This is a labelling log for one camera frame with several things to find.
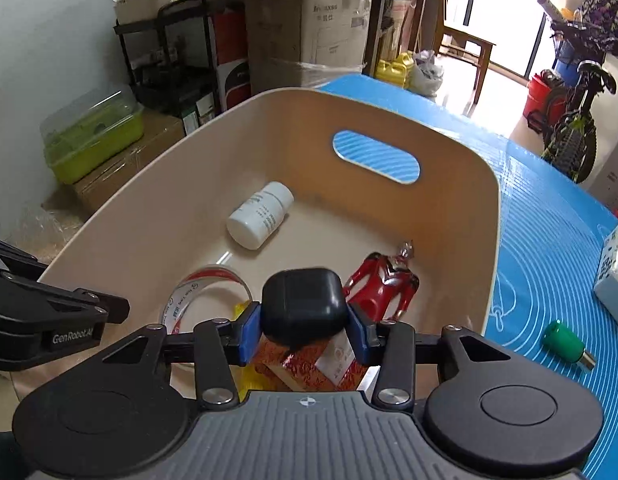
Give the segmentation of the clear adhesive tape roll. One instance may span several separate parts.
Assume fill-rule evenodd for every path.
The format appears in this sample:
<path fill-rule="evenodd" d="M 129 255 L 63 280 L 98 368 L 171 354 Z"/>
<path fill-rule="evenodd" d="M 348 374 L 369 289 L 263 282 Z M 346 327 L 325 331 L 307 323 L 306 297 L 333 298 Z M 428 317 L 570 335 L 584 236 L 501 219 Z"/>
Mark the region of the clear adhesive tape roll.
<path fill-rule="evenodd" d="M 183 278 L 172 291 L 160 315 L 160 323 L 166 327 L 167 333 L 169 335 L 179 334 L 181 320 L 190 304 L 201 296 L 206 288 L 222 282 L 241 286 L 246 296 L 245 304 L 249 304 L 253 300 L 251 287 L 233 269 L 228 266 L 221 266 L 221 264 L 203 266 Z"/>

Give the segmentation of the magenta floral gift box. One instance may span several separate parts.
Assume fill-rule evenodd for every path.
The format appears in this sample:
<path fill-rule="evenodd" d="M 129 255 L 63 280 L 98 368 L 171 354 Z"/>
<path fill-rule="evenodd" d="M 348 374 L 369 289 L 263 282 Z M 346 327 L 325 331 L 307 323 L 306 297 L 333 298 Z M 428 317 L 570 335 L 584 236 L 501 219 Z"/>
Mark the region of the magenta floral gift box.
<path fill-rule="evenodd" d="M 262 337 L 254 363 L 292 391 L 357 390 L 367 374 L 367 368 L 356 361 L 345 330 L 299 350 Z"/>

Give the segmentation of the red superhero action figure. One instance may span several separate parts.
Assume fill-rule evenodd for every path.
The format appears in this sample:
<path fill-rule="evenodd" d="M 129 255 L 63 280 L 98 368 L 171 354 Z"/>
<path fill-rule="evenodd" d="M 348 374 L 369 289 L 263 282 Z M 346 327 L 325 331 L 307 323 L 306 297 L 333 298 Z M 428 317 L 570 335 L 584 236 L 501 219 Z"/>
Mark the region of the red superhero action figure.
<path fill-rule="evenodd" d="M 410 269 L 414 249 L 412 240 L 402 242 L 394 255 L 372 252 L 343 286 L 349 304 L 358 306 L 374 322 L 381 322 L 390 304 L 398 299 L 390 321 L 398 321 L 407 312 L 420 279 Z"/>

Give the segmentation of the black earbuds case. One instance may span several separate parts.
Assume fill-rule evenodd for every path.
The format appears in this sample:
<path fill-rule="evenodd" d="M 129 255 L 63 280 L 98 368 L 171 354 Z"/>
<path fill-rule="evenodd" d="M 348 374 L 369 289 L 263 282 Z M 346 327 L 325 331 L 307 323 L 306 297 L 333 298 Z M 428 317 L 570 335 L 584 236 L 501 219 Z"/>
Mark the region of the black earbuds case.
<path fill-rule="evenodd" d="M 292 349 L 332 338 L 348 316 L 341 279 L 326 268 L 273 274 L 262 287 L 260 304 L 262 333 Z"/>

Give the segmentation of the white pill bottle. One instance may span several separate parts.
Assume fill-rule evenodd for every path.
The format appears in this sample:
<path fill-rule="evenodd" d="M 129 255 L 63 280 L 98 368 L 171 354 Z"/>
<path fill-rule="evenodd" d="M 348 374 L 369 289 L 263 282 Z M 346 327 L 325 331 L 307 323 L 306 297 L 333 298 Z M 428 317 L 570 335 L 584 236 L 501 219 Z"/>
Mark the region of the white pill bottle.
<path fill-rule="evenodd" d="M 277 230 L 294 203 L 283 183 L 269 182 L 230 214 L 225 226 L 233 240 L 248 250 L 258 250 Z"/>

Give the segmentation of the beige plastic storage bin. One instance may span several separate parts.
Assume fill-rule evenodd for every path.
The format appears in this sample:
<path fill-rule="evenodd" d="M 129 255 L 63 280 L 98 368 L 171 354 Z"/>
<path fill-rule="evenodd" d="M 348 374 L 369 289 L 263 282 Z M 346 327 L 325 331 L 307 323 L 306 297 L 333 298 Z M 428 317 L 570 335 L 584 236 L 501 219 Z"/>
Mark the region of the beige plastic storage bin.
<path fill-rule="evenodd" d="M 294 195 L 258 250 L 225 222 L 269 182 Z M 183 278 L 220 263 L 260 292 L 274 273 L 322 266 L 341 278 L 371 252 L 412 240 L 420 288 L 405 322 L 484 333 L 500 238 L 498 180 L 451 136 L 383 108 L 315 90 L 259 94 L 190 134 L 101 207 L 42 275 L 124 297 L 112 344 L 160 319 Z"/>

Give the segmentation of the bag of wood shavings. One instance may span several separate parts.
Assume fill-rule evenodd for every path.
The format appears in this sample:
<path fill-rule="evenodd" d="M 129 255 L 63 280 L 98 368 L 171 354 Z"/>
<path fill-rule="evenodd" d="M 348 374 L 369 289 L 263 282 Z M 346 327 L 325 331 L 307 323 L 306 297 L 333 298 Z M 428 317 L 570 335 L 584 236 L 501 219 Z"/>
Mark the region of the bag of wood shavings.
<path fill-rule="evenodd" d="M 27 205 L 8 242 L 44 264 L 50 264 L 89 219 L 81 203 L 70 196 L 52 196 Z"/>

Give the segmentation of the green plastic lidded container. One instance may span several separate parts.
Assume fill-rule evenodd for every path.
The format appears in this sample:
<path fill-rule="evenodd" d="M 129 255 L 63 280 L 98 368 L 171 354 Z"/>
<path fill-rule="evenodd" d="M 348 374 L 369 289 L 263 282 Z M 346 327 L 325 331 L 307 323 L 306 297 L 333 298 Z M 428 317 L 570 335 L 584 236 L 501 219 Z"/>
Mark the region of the green plastic lidded container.
<path fill-rule="evenodd" d="M 89 91 L 40 125 L 44 159 L 63 184 L 74 184 L 143 136 L 143 106 L 126 84 Z"/>

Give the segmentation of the blue silicone table mat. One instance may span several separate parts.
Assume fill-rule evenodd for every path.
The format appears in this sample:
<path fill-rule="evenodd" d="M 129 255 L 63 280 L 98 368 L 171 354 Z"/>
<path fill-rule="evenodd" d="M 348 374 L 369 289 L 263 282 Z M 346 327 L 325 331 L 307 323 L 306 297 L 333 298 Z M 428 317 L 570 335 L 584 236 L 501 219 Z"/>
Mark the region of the blue silicone table mat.
<path fill-rule="evenodd" d="M 597 396 L 605 423 L 584 474 L 618 479 L 618 324 L 593 293 L 604 239 L 617 219 L 530 151 L 423 96 L 361 75 L 342 76 L 322 89 L 438 129 L 488 163 L 501 190 L 501 243 L 486 335 Z M 543 349 L 541 335 L 555 320 L 594 355 L 592 372 Z"/>

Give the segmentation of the brown cardboard box on floor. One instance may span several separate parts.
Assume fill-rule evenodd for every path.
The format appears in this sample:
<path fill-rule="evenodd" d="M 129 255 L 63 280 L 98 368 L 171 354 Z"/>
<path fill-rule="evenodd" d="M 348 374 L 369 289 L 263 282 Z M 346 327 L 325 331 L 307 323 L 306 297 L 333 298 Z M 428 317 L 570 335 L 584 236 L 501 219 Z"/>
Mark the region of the brown cardboard box on floor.
<path fill-rule="evenodd" d="M 93 214 L 123 185 L 184 138 L 180 118 L 147 108 L 142 112 L 143 136 L 73 185 L 77 200 Z"/>

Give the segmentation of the black metal shelf rack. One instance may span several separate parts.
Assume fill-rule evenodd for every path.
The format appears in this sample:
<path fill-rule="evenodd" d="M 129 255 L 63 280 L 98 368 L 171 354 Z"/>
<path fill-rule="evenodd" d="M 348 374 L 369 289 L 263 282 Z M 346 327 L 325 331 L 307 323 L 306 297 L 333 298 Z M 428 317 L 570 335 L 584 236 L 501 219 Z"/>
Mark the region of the black metal shelf rack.
<path fill-rule="evenodd" d="M 177 0 L 155 18 L 116 23 L 129 87 L 146 108 L 198 122 L 221 112 L 207 0 Z"/>

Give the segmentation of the red bucket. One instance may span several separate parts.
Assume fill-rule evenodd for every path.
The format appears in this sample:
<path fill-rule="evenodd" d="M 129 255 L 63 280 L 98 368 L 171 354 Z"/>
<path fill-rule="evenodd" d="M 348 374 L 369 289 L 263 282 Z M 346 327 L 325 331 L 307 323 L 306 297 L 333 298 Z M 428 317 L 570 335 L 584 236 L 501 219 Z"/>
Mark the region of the red bucket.
<path fill-rule="evenodd" d="M 528 96 L 522 116 L 527 118 L 532 112 L 541 112 L 551 125 L 555 124 L 566 110 L 562 77 L 557 77 L 556 84 L 547 84 L 541 73 L 535 73 L 527 88 Z"/>

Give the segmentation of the white plastic bag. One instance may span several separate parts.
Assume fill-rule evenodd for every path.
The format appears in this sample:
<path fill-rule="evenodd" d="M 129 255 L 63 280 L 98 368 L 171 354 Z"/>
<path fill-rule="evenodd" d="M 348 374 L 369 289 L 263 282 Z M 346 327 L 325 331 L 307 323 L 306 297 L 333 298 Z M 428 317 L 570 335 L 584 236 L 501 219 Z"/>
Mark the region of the white plastic bag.
<path fill-rule="evenodd" d="M 443 84 L 443 66 L 438 64 L 436 52 L 423 50 L 413 55 L 408 89 L 426 98 L 435 98 Z"/>

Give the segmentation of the yellow oil jug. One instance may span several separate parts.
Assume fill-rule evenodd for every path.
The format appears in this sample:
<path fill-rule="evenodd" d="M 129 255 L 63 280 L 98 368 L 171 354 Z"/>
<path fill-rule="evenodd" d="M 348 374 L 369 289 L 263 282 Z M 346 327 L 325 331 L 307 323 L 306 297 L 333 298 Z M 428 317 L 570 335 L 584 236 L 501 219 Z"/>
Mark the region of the yellow oil jug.
<path fill-rule="evenodd" d="M 376 65 L 375 78 L 386 84 L 406 89 L 410 84 L 414 64 L 413 54 L 409 51 L 400 53 L 392 61 L 379 60 Z"/>

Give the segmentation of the large stacked cardboard box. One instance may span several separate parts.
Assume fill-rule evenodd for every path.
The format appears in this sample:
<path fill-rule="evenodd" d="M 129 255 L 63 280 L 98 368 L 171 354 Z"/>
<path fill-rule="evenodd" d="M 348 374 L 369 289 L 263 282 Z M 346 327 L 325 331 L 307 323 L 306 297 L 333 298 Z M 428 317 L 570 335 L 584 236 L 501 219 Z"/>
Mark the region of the large stacked cardboard box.
<path fill-rule="evenodd" d="M 245 0 L 251 91 L 315 88 L 364 63 L 372 0 Z"/>

